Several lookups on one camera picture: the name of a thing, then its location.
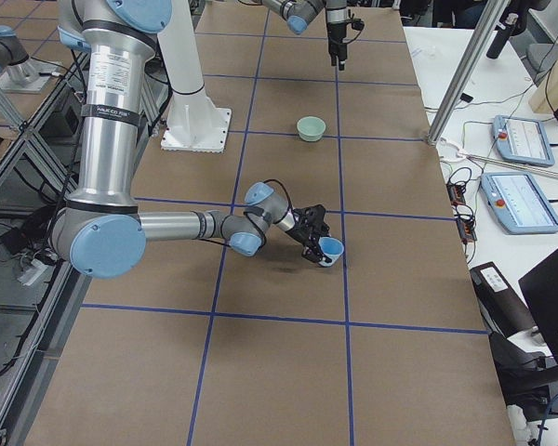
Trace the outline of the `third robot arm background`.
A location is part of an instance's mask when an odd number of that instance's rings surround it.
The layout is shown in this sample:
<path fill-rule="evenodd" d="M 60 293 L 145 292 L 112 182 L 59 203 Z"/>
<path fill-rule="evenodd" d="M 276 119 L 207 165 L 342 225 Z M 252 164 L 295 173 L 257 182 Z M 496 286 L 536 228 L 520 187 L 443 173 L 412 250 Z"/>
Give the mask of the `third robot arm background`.
<path fill-rule="evenodd" d="M 0 88 L 9 93 L 39 93 L 62 72 L 54 63 L 31 58 L 14 30 L 0 25 Z"/>

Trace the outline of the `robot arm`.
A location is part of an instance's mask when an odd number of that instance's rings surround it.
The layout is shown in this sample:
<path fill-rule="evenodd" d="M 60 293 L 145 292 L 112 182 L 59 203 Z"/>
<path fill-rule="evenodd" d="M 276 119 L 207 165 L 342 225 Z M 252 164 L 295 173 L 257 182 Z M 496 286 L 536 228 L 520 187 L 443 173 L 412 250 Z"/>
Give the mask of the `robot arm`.
<path fill-rule="evenodd" d="M 276 226 L 302 245 L 306 259 L 330 263 L 321 245 L 329 232 L 324 208 L 296 209 L 265 182 L 247 191 L 238 216 L 139 211 L 130 189 L 146 63 L 161 55 L 166 65 L 170 149 L 221 151 L 231 118 L 206 94 L 187 2 L 62 1 L 59 33 L 64 45 L 90 56 L 79 182 L 49 237 L 63 259 L 87 276 L 109 279 L 133 269 L 151 240 L 218 238 L 252 256 Z"/>
<path fill-rule="evenodd" d="M 333 67 L 345 70 L 348 58 L 348 45 L 355 38 L 348 40 L 349 28 L 359 33 L 365 25 L 351 12 L 348 2 L 341 0 L 303 0 L 303 1 L 238 1 L 238 4 L 252 7 L 266 7 L 280 17 L 287 28 L 296 35 L 303 34 L 313 21 L 325 14 L 325 32 L 327 50 Z"/>

